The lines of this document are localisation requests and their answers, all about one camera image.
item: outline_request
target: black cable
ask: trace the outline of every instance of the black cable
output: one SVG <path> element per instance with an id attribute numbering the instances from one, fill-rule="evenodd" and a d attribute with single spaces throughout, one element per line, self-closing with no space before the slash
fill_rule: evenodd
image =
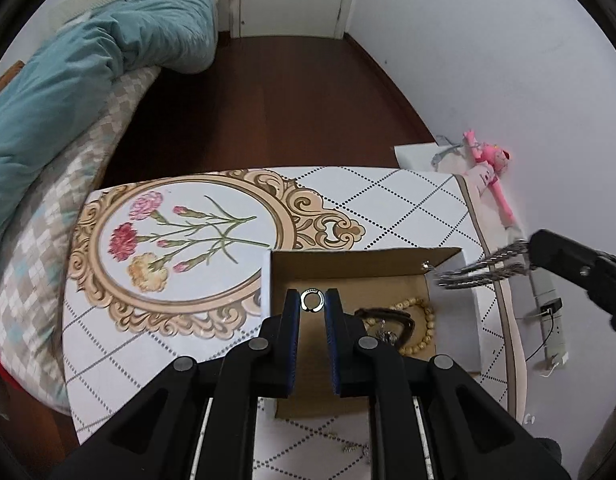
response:
<path id="1" fill-rule="evenodd" d="M 530 361 L 530 359 L 532 359 L 537 352 L 539 352 L 544 346 L 546 346 L 546 342 L 548 341 L 550 334 L 552 334 L 553 328 L 554 328 L 554 314 L 552 313 L 552 309 L 551 309 L 550 310 L 550 330 L 548 331 L 548 335 L 546 336 L 546 339 L 542 341 L 541 346 L 537 350 L 535 350 L 533 353 L 531 353 L 530 357 L 526 358 L 526 362 Z"/>

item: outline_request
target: floor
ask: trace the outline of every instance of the floor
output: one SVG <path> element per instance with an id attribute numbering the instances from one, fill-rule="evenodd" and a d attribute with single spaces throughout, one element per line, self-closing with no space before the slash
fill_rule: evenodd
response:
<path id="1" fill-rule="evenodd" d="M 349 41 L 232 40 L 201 74 L 162 71 L 102 187 L 237 168 L 396 168 L 393 146 L 432 136 L 377 73 Z"/>

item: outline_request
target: ring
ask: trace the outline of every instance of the ring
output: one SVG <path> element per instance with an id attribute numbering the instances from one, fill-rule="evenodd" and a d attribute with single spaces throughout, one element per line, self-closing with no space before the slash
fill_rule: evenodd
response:
<path id="1" fill-rule="evenodd" d="M 308 296 L 309 294 L 316 294 L 317 296 L 319 296 L 319 305 L 312 308 L 306 305 L 306 296 Z M 326 304 L 326 298 L 323 297 L 323 292 L 320 291 L 318 288 L 307 288 L 302 292 L 300 299 L 302 302 L 302 310 L 305 310 L 306 312 L 319 312 Z"/>

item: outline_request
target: metal screw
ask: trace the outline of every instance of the metal screw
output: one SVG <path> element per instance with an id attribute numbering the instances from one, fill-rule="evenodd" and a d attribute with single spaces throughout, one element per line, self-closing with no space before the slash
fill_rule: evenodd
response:
<path id="1" fill-rule="evenodd" d="M 364 350 L 372 350 L 373 348 L 377 348 L 377 345 L 379 344 L 377 342 L 377 339 L 375 339 L 374 337 L 369 336 L 369 335 L 365 335 L 363 337 L 360 337 L 359 341 L 357 341 L 357 343 Z"/>
<path id="2" fill-rule="evenodd" d="M 439 354 L 435 356 L 433 361 L 437 368 L 441 368 L 442 370 L 450 370 L 453 367 L 454 361 L 452 358 L 447 356 L 446 354 Z"/>
<path id="3" fill-rule="evenodd" d="M 264 337 L 256 337 L 248 342 L 248 346 L 252 350 L 265 350 L 268 348 L 268 340 Z"/>
<path id="4" fill-rule="evenodd" d="M 175 370 L 178 372 L 185 372 L 187 370 L 190 370 L 194 363 L 195 362 L 192 360 L 192 357 L 177 357 L 173 362 L 172 367 L 175 368 Z"/>

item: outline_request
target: pink panther plush toy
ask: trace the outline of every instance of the pink panther plush toy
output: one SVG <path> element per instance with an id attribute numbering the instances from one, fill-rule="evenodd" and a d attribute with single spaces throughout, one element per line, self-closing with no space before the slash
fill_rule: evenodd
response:
<path id="1" fill-rule="evenodd" d="M 474 131 L 464 133 L 464 138 L 476 163 L 475 167 L 466 172 L 466 176 L 477 185 L 480 194 L 490 186 L 495 200 L 511 224 L 515 224 L 515 217 L 508 205 L 499 185 L 499 175 L 508 169 L 510 155 L 499 146 L 477 142 Z"/>

